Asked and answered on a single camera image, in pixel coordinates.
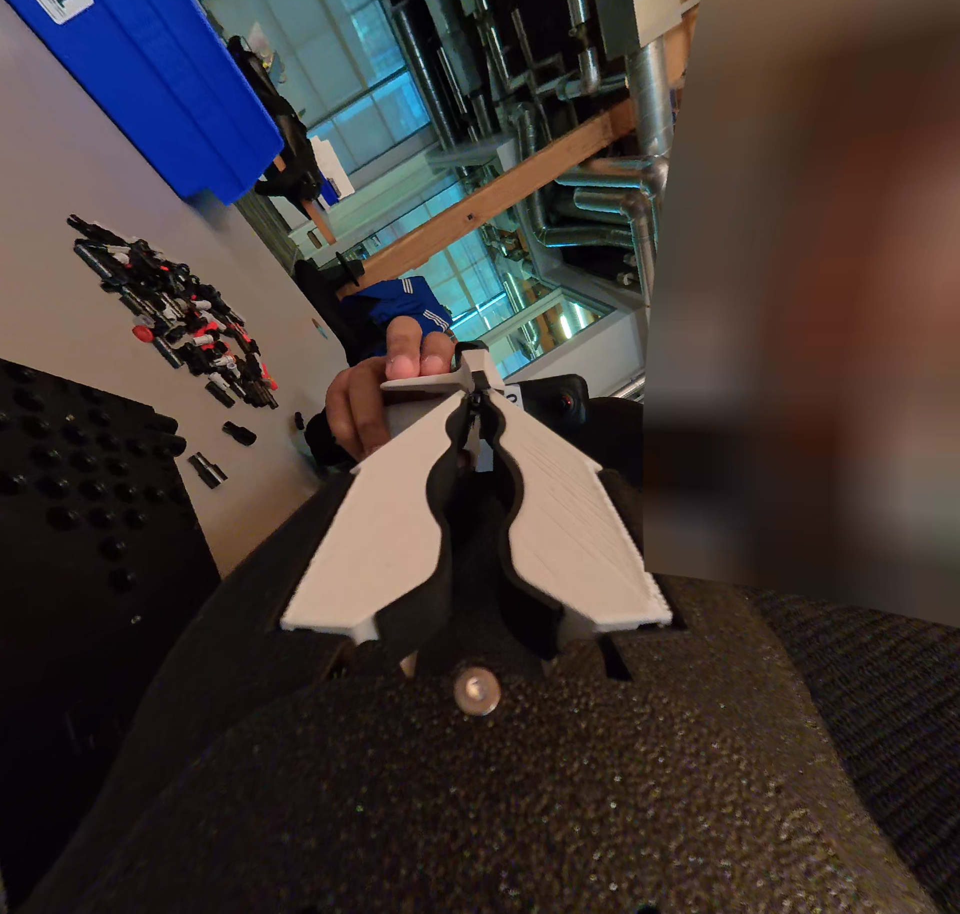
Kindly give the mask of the black perforated block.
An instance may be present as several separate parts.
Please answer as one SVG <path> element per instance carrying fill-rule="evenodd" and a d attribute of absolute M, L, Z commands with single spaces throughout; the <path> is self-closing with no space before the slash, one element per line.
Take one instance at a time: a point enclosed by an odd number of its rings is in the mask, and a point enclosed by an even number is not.
<path fill-rule="evenodd" d="M 149 405 L 2 360 L 3 910 L 64 851 L 220 583 L 177 431 Z"/>

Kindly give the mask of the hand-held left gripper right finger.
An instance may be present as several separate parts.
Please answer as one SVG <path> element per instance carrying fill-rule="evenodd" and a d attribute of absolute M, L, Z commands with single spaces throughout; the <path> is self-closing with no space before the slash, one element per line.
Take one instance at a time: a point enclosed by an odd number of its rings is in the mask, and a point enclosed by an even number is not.
<path fill-rule="evenodd" d="M 476 401 L 492 427 L 494 472 L 512 489 L 498 553 L 513 637 L 548 661 L 571 642 L 670 626 L 672 609 L 601 466 L 504 394 Z"/>

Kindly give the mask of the blue striped jacket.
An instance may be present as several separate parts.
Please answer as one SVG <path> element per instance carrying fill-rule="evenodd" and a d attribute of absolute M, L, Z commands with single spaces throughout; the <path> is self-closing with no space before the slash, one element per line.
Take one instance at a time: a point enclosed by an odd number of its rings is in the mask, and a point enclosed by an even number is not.
<path fill-rule="evenodd" d="M 400 317 L 414 320 L 423 336 L 451 333 L 450 311 L 419 275 L 380 281 L 347 296 L 341 300 L 341 312 L 346 323 L 370 328 L 382 339 L 389 324 Z"/>

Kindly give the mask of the pile of black plastic pins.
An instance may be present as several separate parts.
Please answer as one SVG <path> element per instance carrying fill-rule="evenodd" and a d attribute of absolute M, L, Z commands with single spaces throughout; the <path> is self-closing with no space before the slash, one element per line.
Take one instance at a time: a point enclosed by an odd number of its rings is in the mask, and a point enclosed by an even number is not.
<path fill-rule="evenodd" d="M 218 290 L 145 240 L 124 240 L 76 215 L 66 222 L 78 234 L 75 254 L 98 277 L 101 291 L 133 315 L 131 330 L 141 343 L 172 368 L 202 379 L 226 407 L 279 407 L 278 385 L 258 343 Z"/>

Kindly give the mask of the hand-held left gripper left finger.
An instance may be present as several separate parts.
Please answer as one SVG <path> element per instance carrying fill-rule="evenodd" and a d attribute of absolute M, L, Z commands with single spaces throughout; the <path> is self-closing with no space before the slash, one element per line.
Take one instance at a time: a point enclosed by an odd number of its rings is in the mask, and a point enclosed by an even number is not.
<path fill-rule="evenodd" d="M 282 630 L 381 647 L 411 676 L 449 622 L 449 508 L 471 396 L 453 392 L 361 462 L 282 614 Z"/>

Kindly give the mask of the blue plastic bin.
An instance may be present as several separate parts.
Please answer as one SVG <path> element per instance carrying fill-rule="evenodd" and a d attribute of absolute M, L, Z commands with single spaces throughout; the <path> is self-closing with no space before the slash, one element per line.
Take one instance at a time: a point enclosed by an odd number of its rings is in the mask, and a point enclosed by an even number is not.
<path fill-rule="evenodd" d="M 282 136 L 196 0 L 6 0 L 183 199 L 251 191 Z"/>

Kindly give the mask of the person's right hand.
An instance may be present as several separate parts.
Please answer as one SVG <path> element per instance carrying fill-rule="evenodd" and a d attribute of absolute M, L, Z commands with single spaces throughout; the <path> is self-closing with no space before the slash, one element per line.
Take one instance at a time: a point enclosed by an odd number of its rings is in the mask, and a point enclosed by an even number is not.
<path fill-rule="evenodd" d="M 340 372 L 326 393 L 325 413 L 334 440 L 361 462 L 390 440 L 381 386 L 387 381 L 450 372 L 456 344 L 450 331 L 424 334 L 408 316 L 386 330 L 386 353 Z"/>

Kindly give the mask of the black cloth-covered chair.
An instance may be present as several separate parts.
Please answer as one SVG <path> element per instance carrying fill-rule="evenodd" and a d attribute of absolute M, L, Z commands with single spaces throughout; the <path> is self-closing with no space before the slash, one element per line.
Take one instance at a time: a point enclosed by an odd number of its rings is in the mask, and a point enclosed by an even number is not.
<path fill-rule="evenodd" d="M 326 213 L 331 205 L 339 202 L 340 195 L 335 184 L 321 171 L 304 123 L 271 82 L 261 59 L 245 46 L 241 37 L 231 37 L 226 48 L 282 139 L 280 153 L 255 183 L 254 191 L 262 197 L 288 201 L 313 222 L 327 244 L 336 244 Z"/>

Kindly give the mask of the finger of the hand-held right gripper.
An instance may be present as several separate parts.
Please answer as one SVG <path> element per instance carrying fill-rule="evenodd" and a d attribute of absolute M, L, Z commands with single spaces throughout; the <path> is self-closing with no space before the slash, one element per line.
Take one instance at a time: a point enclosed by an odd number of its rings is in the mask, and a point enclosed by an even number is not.
<path fill-rule="evenodd" d="M 505 393 L 505 383 L 489 349 L 480 342 L 456 344 L 452 380 L 468 394 L 493 391 Z"/>
<path fill-rule="evenodd" d="M 480 452 L 481 389 L 468 371 L 387 381 L 381 394 L 390 438 L 401 450 Z"/>

